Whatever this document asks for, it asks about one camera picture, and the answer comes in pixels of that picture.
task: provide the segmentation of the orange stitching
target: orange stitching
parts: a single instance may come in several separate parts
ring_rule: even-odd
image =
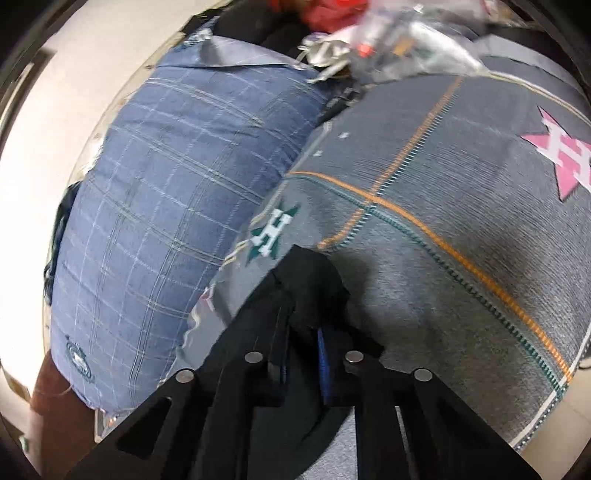
[[[492,291],[511,310],[513,310],[513,312],[515,312],[515,314],[521,319],[521,321],[528,326],[528,328],[536,335],[537,338],[540,339],[540,341],[544,344],[544,346],[551,353],[552,357],[554,357],[554,359],[556,360],[556,363],[558,364],[558,366],[562,370],[562,373],[566,377],[568,383],[570,383],[572,381],[573,374],[570,372],[569,366],[566,364],[562,355],[560,354],[558,349],[554,346],[554,344],[552,343],[552,340],[550,340],[548,335],[546,335],[545,331],[542,330],[540,325],[538,325],[538,323],[532,317],[527,315],[526,312],[519,305],[517,305],[517,302],[515,301],[515,299],[513,297],[511,297],[511,295],[509,295],[509,293],[507,293],[497,282],[495,282],[492,278],[488,277],[486,274],[481,272],[475,265],[473,265],[460,252],[455,250],[451,245],[448,245],[443,238],[439,237],[427,225],[422,223],[421,220],[414,217],[412,214],[408,213],[406,210],[400,208],[398,205],[396,205],[394,203],[391,203],[387,200],[384,200],[383,198],[380,198],[380,197],[372,195],[368,192],[365,192],[357,187],[353,187],[352,185],[349,185],[343,181],[334,179],[333,177],[330,177],[328,175],[324,175],[322,173],[315,173],[312,171],[295,171],[295,172],[288,173],[289,176],[295,175],[295,174],[309,175],[309,176],[321,178],[323,180],[327,180],[335,185],[338,185],[341,188],[344,188],[346,190],[349,190],[350,192],[356,193],[357,195],[365,198],[366,200],[368,200],[372,203],[377,203],[378,205],[381,205],[383,207],[386,207],[389,210],[392,210],[393,212],[396,212],[397,214],[399,214],[403,218],[406,218],[406,220],[412,222],[414,225],[419,227],[429,238],[431,238],[431,240],[438,247],[440,247],[441,249],[446,251],[449,255],[451,255],[458,262],[460,262],[465,267],[465,269],[467,269],[472,275],[474,275],[480,282],[482,282],[484,285],[486,285],[488,287],[488,289],[490,289],[490,291]]]
[[[427,114],[423,123],[417,128],[415,133],[412,135],[410,140],[404,145],[404,148],[396,155],[394,161],[390,164],[390,166],[379,176],[379,178],[374,182],[374,185],[371,187],[370,192],[371,194],[375,194],[378,190],[384,185],[386,180],[390,178],[390,176],[398,169],[402,161],[406,158],[408,153],[417,145],[418,141],[421,137],[425,134],[427,129],[432,125],[435,121],[441,110],[449,103],[450,99],[452,98],[453,92],[460,86],[462,82],[462,77],[458,77],[447,89],[447,91],[443,94],[441,99],[437,102],[437,104],[432,108],[432,110]],[[363,209],[358,208],[355,210],[351,218],[347,221],[347,223],[343,226],[343,228],[337,234],[322,239],[318,243],[318,248],[321,250],[325,250],[332,244],[341,241],[354,227],[357,221],[363,215]]]

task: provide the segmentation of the embroidered logo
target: embroidered logo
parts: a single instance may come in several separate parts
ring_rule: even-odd
[[[252,249],[248,254],[247,263],[259,255],[271,257],[273,260],[277,258],[281,231],[291,222],[291,219],[296,215],[299,208],[300,206],[296,205],[289,210],[284,210],[283,200],[281,200],[279,205],[273,210],[267,224],[251,231]]]
[[[591,192],[591,145],[571,137],[544,109],[540,108],[540,112],[548,134],[521,138],[554,163],[560,200],[566,200],[579,184]]]
[[[68,335],[66,335],[66,340],[66,352],[70,362],[72,365],[74,365],[75,369],[78,370],[80,375],[82,375],[86,380],[92,381],[92,373],[90,371],[90,367],[88,366],[88,362],[86,362],[85,353],[78,345],[70,341],[70,337]]]

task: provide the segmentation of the star logo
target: star logo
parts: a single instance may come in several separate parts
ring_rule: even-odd
[[[279,205],[273,210],[267,224],[251,230],[252,249],[248,253],[246,263],[259,255],[262,257],[271,257],[273,260],[277,259],[279,235],[285,226],[291,222],[291,219],[296,215],[299,208],[300,206],[296,205],[289,210],[285,210],[283,200],[281,200]]]
[[[540,108],[545,135],[523,135],[521,138],[554,163],[558,196],[565,201],[578,185],[591,192],[591,145],[571,137],[548,112]]]

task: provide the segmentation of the pink star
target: pink star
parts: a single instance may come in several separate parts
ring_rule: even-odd
[[[591,192],[591,145],[572,138],[544,109],[540,108],[546,135],[523,135],[537,151],[554,163],[560,200],[573,193],[578,184]]]

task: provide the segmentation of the folded clothing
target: folded clothing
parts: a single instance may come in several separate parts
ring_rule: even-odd
[[[111,414],[164,378],[189,311],[330,95],[287,57],[202,40],[167,53],[123,107],[59,250],[53,360],[89,407]]]

